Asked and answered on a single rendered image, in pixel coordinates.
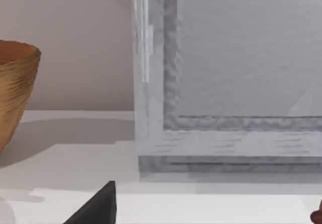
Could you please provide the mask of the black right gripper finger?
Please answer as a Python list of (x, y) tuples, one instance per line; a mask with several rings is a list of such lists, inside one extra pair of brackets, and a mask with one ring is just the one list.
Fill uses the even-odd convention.
[(116, 183), (109, 181), (63, 224), (116, 224)]

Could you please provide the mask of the reddish brown object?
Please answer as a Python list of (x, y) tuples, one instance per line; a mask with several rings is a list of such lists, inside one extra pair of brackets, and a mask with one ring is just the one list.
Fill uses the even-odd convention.
[(318, 206), (318, 210), (310, 214), (310, 220), (313, 224), (322, 224), (322, 200)]

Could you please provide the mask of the brown woven basket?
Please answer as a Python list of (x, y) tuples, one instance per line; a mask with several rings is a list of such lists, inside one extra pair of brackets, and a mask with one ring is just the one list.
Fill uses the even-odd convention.
[(34, 45), (0, 40), (0, 152), (12, 139), (28, 105), (41, 51)]

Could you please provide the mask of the grey cabinet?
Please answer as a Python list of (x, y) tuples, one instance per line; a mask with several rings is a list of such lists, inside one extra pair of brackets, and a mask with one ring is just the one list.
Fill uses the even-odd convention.
[(322, 0), (132, 0), (139, 172), (322, 173)]

